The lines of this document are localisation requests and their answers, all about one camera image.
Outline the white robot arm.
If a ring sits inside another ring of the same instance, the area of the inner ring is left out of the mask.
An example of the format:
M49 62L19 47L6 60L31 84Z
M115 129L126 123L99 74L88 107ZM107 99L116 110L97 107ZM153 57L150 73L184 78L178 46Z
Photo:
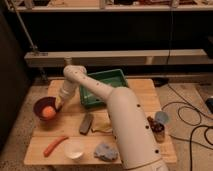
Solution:
M112 87L86 75L83 66L67 65L59 91L61 106L82 85L107 105L122 166L127 171L169 171L142 104L127 87Z

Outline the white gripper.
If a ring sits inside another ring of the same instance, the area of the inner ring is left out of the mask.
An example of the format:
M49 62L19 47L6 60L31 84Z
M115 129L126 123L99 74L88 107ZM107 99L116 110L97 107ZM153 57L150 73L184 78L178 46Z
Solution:
M60 110L64 101L69 100L75 95L75 90L75 87L61 87L59 90L59 96L55 99L55 108Z

